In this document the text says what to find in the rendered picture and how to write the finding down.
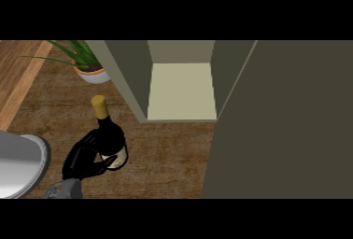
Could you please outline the dark olive cabinet door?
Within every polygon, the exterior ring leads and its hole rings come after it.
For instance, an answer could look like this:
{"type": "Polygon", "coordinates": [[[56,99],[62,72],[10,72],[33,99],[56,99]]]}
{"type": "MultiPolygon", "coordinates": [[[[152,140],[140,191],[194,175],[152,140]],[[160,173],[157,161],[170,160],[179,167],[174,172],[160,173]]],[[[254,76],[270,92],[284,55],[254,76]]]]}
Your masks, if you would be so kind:
{"type": "Polygon", "coordinates": [[[353,198],[353,41],[260,41],[216,125],[205,198],[353,198]]]}

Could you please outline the dark wine bottle yellow cap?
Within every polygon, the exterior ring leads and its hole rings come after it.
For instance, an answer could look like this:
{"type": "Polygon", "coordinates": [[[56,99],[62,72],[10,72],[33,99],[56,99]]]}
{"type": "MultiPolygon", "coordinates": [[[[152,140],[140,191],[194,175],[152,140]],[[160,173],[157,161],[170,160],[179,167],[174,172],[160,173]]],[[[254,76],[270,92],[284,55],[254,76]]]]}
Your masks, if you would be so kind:
{"type": "Polygon", "coordinates": [[[111,171],[115,171],[124,166],[129,160],[126,136],[121,127],[111,119],[104,95],[96,95],[92,98],[92,105],[98,120],[99,156],[102,160],[115,156],[115,160],[108,167],[111,171]]]}

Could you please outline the green plant in white pot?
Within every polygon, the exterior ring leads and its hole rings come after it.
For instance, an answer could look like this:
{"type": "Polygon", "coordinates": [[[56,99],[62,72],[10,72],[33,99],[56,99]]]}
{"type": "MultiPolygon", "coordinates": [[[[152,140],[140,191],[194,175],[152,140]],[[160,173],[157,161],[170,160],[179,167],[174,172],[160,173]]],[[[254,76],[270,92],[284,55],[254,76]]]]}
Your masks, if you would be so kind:
{"type": "Polygon", "coordinates": [[[43,56],[31,56],[33,59],[49,60],[70,65],[81,79],[92,84],[101,84],[111,80],[105,67],[98,60],[93,50],[84,40],[68,41],[72,49],[64,47],[53,40],[49,40],[49,43],[65,53],[71,60],[65,62],[43,56]]]}

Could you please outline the olive green open cabinet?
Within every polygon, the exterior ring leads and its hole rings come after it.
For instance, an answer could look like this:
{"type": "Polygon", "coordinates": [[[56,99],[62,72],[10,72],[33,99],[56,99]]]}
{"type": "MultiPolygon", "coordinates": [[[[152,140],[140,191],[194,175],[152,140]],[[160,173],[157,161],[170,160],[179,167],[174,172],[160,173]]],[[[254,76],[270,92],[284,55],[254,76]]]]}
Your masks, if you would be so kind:
{"type": "Polygon", "coordinates": [[[89,46],[139,121],[214,122],[254,40],[92,40],[89,46]]]}

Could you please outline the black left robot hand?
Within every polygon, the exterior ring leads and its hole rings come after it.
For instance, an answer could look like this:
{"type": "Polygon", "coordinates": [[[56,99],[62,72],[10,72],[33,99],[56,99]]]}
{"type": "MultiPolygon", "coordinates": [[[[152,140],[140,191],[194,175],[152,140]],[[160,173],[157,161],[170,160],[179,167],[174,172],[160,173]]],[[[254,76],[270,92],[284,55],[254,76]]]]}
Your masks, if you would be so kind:
{"type": "Polygon", "coordinates": [[[77,141],[70,151],[62,166],[64,180],[71,178],[83,180],[87,177],[101,176],[106,172],[117,156],[111,156],[102,162],[95,162],[98,152],[98,129],[93,129],[77,141]]]}

